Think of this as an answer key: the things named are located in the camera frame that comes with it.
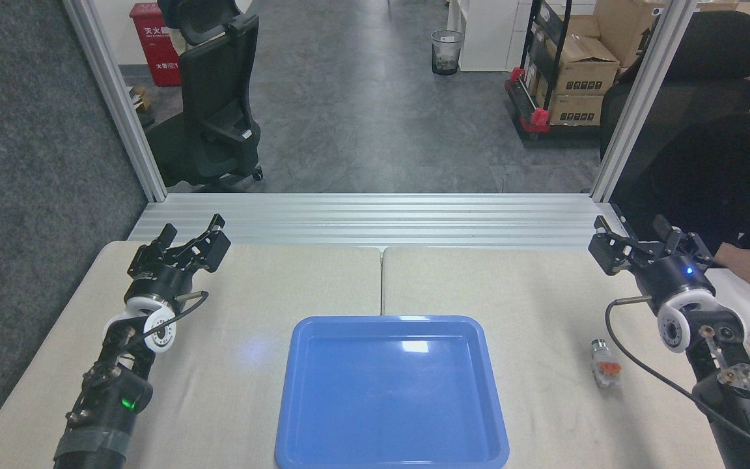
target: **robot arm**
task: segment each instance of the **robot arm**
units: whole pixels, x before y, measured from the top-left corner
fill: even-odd
[[[654,222],[664,241],[638,241],[595,221],[589,252],[609,276],[629,270],[658,318],[667,350],[687,354],[693,398],[711,425],[727,469],[750,469],[750,358],[737,314],[720,305],[704,271],[712,256],[698,235]]]
[[[169,350],[175,322],[208,295],[190,293],[193,274],[217,270],[230,247],[222,226],[224,219],[216,214],[200,237],[170,248],[176,229],[168,223],[152,243],[138,248],[127,272],[133,281],[123,298],[126,308],[104,328],[98,359],[83,375],[80,396],[66,414],[54,469],[123,466],[135,418],[152,398],[146,378],[155,354]],[[194,298],[201,299],[184,309]]]

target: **black tape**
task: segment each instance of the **black tape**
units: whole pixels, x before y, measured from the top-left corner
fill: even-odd
[[[129,442],[132,438],[128,433],[106,427],[83,427],[75,428],[69,433],[63,434],[57,444],[54,453],[54,461],[57,457],[69,452],[95,452],[100,448],[114,451],[126,457]]]

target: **green led light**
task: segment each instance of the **green led light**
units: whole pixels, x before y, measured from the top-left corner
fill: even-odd
[[[135,403],[133,403],[133,401],[129,401],[125,397],[121,397],[120,403],[129,410],[135,410]]]

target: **red fire extinguisher box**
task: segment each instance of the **red fire extinguisher box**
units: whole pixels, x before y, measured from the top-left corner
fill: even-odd
[[[164,28],[161,9],[157,3],[135,3],[129,18],[135,24],[141,40],[143,55],[152,74],[155,86],[180,86],[181,72],[178,70],[178,54]]]

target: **black cable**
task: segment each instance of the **black cable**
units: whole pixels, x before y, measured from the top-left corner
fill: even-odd
[[[208,292],[206,292],[206,291],[200,291],[199,292],[199,297],[200,297],[199,301],[196,301],[195,303],[193,303],[192,306],[190,306],[189,308],[187,308],[184,311],[182,311],[181,314],[177,315],[175,318],[172,318],[170,320],[164,321],[163,323],[158,324],[157,326],[153,327],[152,329],[147,330],[143,334],[137,335],[134,339],[132,339],[131,341],[129,341],[127,343],[127,345],[123,345],[123,347],[121,347],[117,351],[117,355],[116,355],[115,359],[117,360],[117,358],[119,358],[120,356],[122,356],[122,354],[125,354],[126,352],[128,352],[129,350],[131,350],[132,347],[134,347],[135,345],[140,344],[141,342],[143,342],[143,339],[146,339],[150,335],[158,332],[158,330],[163,330],[164,327],[167,327],[170,324],[175,323],[176,321],[183,319],[184,317],[186,317],[187,315],[189,315],[191,312],[196,311],[196,309],[198,309],[199,306],[202,305],[202,303],[205,303],[205,301],[208,299],[209,296],[210,296],[210,294]]]
[[[661,373],[658,371],[655,371],[653,368],[649,367],[648,365],[645,365],[642,360],[638,360],[632,353],[627,350],[626,347],[621,343],[621,341],[618,340],[618,338],[615,335],[615,332],[613,331],[613,324],[610,321],[610,314],[612,313],[613,306],[622,306],[622,305],[631,305],[633,303],[644,303],[646,301],[651,300],[651,296],[635,296],[633,298],[621,298],[618,300],[613,300],[612,303],[607,306],[607,311],[604,314],[604,320],[606,320],[607,323],[607,333],[609,333],[610,338],[613,339],[613,342],[615,342],[616,347],[618,347],[619,350],[623,352],[633,363],[640,366],[644,371],[648,372],[654,377],[657,377],[661,382],[664,384],[672,387],[676,391],[680,392],[684,397],[687,397],[691,401],[693,401],[694,404],[696,404],[697,407],[699,407],[699,410],[708,416],[708,418],[712,418],[715,421],[717,421],[719,424],[721,424],[723,427],[725,427],[727,430],[733,431],[734,433],[738,434],[738,436],[741,436],[742,438],[746,439],[750,443],[750,434],[747,433],[747,431],[742,430],[742,428],[738,427],[735,423],[729,421],[729,419],[724,418],[724,416],[720,415],[720,413],[716,412],[716,410],[709,407],[707,404],[703,403],[699,399],[693,396],[690,392],[679,386],[678,384],[674,383],[672,380],[667,379],[664,377]]]

